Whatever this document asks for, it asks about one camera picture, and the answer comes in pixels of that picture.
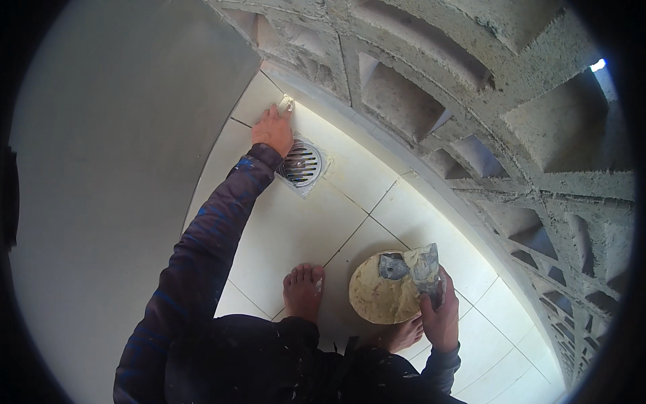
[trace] tiled floor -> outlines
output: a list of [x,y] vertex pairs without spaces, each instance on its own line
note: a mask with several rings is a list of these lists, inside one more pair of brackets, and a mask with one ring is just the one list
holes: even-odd
[[[186,224],[251,146],[251,126],[283,93],[258,73],[206,163]],[[564,386],[541,334],[513,293],[475,248],[425,198],[378,158],[297,104],[292,128],[325,150],[329,165],[306,199],[274,181],[258,199],[215,313],[284,316],[282,279],[301,262],[326,269],[321,349],[345,347],[351,335],[382,326],[362,320],[348,302],[354,269],[370,255],[436,242],[460,300],[462,367],[453,394],[469,403],[551,403]],[[422,370],[426,338],[400,353]]]

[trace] hand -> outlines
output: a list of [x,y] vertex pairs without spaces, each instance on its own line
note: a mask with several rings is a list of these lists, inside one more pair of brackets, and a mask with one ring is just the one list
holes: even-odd
[[[444,303],[437,310],[433,310],[431,298],[426,293],[422,293],[419,299],[419,308],[422,310],[422,323],[424,324],[426,338],[433,344],[434,349],[440,352],[451,352],[457,348],[457,309],[459,301],[455,296],[453,279],[448,276],[441,265],[440,271],[446,277]],[[438,284],[438,288],[441,295],[442,285]]]
[[289,127],[291,121],[290,106],[278,115],[278,107],[271,104],[269,109],[262,113],[260,122],[251,128],[251,144],[264,143],[280,153],[281,157],[287,156],[294,144],[294,134]]

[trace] decorative block wall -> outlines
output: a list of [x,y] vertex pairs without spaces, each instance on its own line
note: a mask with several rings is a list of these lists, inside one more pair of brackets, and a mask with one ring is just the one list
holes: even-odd
[[626,283],[625,126],[560,0],[208,0],[272,63],[405,145],[480,217],[534,289],[566,382]]

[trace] metal drain grate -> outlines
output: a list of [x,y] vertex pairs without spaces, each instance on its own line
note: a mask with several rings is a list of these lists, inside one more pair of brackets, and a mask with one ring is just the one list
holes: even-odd
[[318,178],[322,169],[317,148],[305,142],[295,142],[278,172],[291,185],[304,187]]

